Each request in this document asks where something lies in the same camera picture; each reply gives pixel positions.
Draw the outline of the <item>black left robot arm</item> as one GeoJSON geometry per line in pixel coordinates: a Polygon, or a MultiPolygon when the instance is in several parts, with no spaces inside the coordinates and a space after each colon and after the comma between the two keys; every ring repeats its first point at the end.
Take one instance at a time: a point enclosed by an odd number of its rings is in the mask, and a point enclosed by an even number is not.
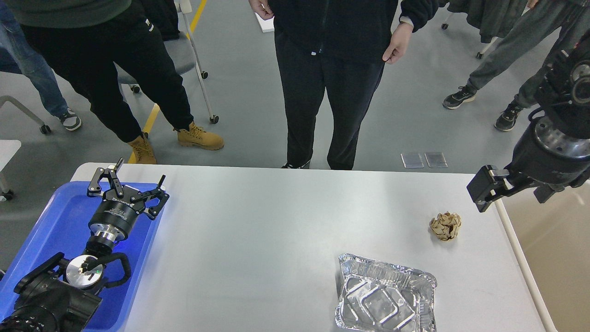
{"type": "Polygon", "coordinates": [[[127,319],[169,194],[163,178],[123,184],[123,162],[53,194],[1,280],[3,332],[114,332],[127,319]]]}

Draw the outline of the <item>bystander right hand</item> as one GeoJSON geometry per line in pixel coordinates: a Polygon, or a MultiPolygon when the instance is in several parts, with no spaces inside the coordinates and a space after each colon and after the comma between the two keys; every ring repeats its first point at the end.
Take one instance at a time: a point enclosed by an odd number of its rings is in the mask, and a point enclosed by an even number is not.
{"type": "Polygon", "coordinates": [[[274,13],[268,4],[268,0],[249,0],[249,5],[253,12],[257,13],[257,15],[264,21],[274,17],[274,13]]]}

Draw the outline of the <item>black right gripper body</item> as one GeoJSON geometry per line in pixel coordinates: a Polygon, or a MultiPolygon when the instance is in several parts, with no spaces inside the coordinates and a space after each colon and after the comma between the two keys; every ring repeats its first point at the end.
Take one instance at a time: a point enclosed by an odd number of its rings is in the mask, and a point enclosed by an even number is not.
{"type": "Polygon", "coordinates": [[[568,176],[567,165],[559,159],[547,160],[513,160],[506,167],[508,176],[506,181],[512,185],[508,189],[505,185],[501,197],[511,197],[528,188],[535,188],[534,195],[538,202],[547,202],[555,193],[564,190],[568,176]]]}

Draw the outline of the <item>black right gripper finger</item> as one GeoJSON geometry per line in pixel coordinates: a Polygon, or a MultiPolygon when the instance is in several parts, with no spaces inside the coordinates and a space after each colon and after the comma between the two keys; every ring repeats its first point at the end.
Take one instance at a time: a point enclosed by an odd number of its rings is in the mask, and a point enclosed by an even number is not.
{"type": "Polygon", "coordinates": [[[493,165],[484,165],[475,174],[466,189],[479,212],[485,212],[492,202],[508,195],[510,189],[505,180],[509,175],[509,170],[499,170],[493,165]]]}

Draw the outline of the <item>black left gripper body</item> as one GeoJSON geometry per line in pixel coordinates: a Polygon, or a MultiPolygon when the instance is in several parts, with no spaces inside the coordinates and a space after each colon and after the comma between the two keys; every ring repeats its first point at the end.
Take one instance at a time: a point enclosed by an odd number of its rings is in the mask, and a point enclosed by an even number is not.
{"type": "Polygon", "coordinates": [[[106,192],[106,197],[88,223],[92,235],[106,235],[106,238],[113,242],[129,237],[137,218],[146,206],[144,201],[131,202],[132,197],[139,195],[139,189],[131,186],[124,186],[123,189],[123,198],[118,198],[115,190],[106,192]]]}

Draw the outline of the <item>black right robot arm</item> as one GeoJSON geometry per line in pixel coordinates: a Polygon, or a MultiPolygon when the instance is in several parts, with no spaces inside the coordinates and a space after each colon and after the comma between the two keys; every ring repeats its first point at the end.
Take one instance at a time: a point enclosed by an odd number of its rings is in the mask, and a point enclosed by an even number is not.
{"type": "Polygon", "coordinates": [[[538,202],[546,202],[589,179],[589,60],[588,32],[573,49],[556,55],[535,92],[544,115],[529,115],[510,164],[503,169],[482,166],[466,187],[479,212],[528,188],[535,189],[538,202]]]}

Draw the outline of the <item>bystander left hand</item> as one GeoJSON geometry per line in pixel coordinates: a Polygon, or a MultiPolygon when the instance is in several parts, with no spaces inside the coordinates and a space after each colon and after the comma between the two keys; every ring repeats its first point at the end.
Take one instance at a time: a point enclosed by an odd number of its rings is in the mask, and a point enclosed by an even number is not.
{"type": "Polygon", "coordinates": [[[390,43],[385,53],[382,55],[382,60],[387,64],[396,63],[407,52],[407,47],[411,39],[413,26],[406,22],[398,24],[393,31],[390,38],[390,43]]]}

